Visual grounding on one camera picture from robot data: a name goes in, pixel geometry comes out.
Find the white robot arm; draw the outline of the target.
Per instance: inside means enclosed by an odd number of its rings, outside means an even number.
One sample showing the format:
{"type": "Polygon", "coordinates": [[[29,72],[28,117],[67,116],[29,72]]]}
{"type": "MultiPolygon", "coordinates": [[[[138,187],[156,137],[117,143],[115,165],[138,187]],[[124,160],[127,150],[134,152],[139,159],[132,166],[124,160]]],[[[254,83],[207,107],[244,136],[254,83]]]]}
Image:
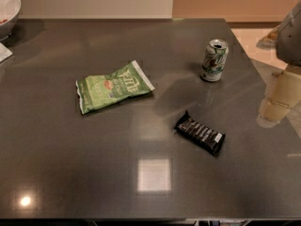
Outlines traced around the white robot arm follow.
{"type": "Polygon", "coordinates": [[[258,124],[271,128],[301,101],[301,2],[283,19],[277,30],[276,54],[287,67],[273,73],[261,101],[258,124]]]}

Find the white gripper with vent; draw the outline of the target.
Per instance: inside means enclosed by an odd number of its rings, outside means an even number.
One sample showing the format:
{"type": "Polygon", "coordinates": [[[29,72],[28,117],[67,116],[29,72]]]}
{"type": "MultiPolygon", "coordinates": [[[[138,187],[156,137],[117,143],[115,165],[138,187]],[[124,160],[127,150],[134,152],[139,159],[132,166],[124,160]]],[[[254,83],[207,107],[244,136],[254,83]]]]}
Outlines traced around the white gripper with vent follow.
{"type": "Polygon", "coordinates": [[[261,101],[257,124],[263,128],[272,128],[278,125],[301,100],[301,67],[288,65],[277,77],[273,104],[268,98],[261,101]]]}

